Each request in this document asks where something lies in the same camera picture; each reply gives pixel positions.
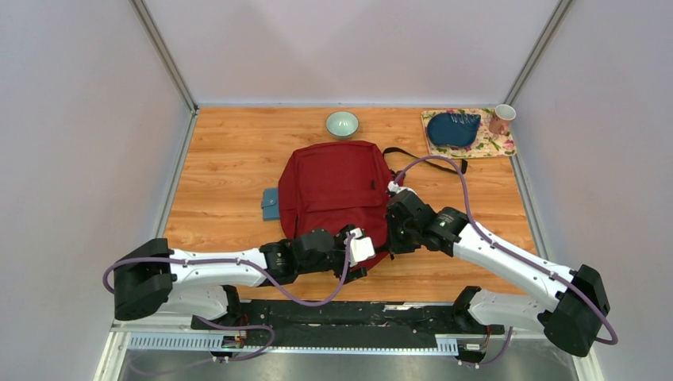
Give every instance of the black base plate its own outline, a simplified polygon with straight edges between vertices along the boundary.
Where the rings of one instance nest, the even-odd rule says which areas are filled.
[[[293,347],[435,348],[436,334],[486,335],[464,310],[454,306],[411,306],[403,302],[330,302],[321,307],[301,306],[285,300],[241,302],[239,325],[269,325],[276,334],[274,345]],[[225,315],[213,322],[231,322]],[[192,329],[209,329],[193,319]],[[491,334],[502,335],[502,325]],[[248,331],[246,345],[264,345],[268,333]]]

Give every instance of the red backpack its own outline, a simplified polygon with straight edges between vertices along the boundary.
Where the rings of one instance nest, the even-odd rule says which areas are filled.
[[[361,140],[320,143],[294,151],[278,184],[285,236],[293,239],[316,228],[337,234],[353,224],[371,237],[377,254],[351,272],[374,267],[388,255],[387,188],[394,175],[383,159],[388,152],[413,156],[400,148],[381,153],[376,144]],[[463,162],[463,173],[466,164]]]

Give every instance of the pink mug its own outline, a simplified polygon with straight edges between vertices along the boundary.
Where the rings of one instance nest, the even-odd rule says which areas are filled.
[[[490,119],[488,130],[492,133],[504,134],[510,130],[510,122],[517,117],[517,111],[510,105],[497,105]]]

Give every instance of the blue wallet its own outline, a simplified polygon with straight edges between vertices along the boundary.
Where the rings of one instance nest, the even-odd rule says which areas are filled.
[[[278,188],[267,188],[262,194],[262,219],[275,221],[280,219],[278,208]]]

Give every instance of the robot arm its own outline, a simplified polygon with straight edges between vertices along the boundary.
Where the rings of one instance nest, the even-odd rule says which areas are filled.
[[[114,317],[129,321],[169,312],[214,320],[227,313],[229,296],[222,286],[271,285],[262,271],[280,284],[292,283],[298,275],[310,272],[341,272],[346,253],[348,264],[353,267],[372,258],[375,250],[371,238],[352,226],[336,236],[315,229],[296,240],[243,252],[188,252],[168,248],[166,239],[154,239],[121,260],[153,257],[170,259],[172,263],[144,262],[115,269]]]
[[[442,251],[478,264],[528,294],[496,294],[479,287],[467,287],[456,305],[467,309],[480,324],[508,325],[544,333],[552,343],[570,354],[588,354],[602,323],[577,294],[549,274],[578,287],[605,316],[610,311],[610,304],[601,276],[593,268],[583,265],[575,271],[554,264],[504,241],[477,222],[482,234],[492,240],[488,243],[470,224],[466,214],[453,208],[435,213],[409,189],[400,190],[390,199],[388,211],[393,254],[413,252],[421,246]],[[503,252],[501,247],[548,272],[524,264]]]

